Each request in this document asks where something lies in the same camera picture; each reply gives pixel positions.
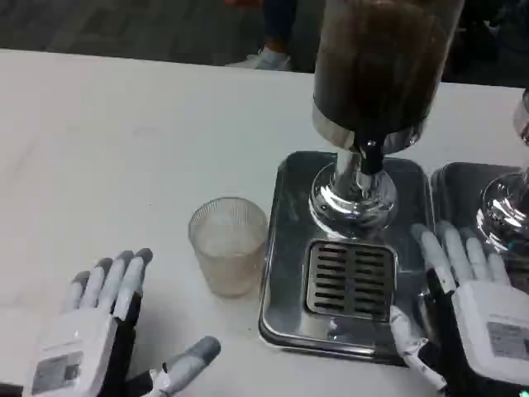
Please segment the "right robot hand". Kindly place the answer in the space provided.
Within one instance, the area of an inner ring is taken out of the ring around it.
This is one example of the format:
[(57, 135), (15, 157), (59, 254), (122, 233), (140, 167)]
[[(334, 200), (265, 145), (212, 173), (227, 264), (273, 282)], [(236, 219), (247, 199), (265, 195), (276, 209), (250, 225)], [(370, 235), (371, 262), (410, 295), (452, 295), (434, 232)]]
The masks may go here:
[(528, 295), (515, 288), (502, 257), (441, 222), (411, 233), (425, 265), (423, 325), (397, 305), (389, 323), (406, 365), (442, 396), (528, 394)]

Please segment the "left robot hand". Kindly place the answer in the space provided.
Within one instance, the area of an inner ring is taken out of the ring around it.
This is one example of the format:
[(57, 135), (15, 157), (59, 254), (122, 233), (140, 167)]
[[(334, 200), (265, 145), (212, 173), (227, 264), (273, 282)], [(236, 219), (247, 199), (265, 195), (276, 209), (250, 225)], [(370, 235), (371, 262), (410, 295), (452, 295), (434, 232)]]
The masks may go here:
[(76, 275), (38, 342), (25, 396), (175, 396), (220, 354), (206, 336), (160, 367), (127, 376), (153, 252), (124, 251)]

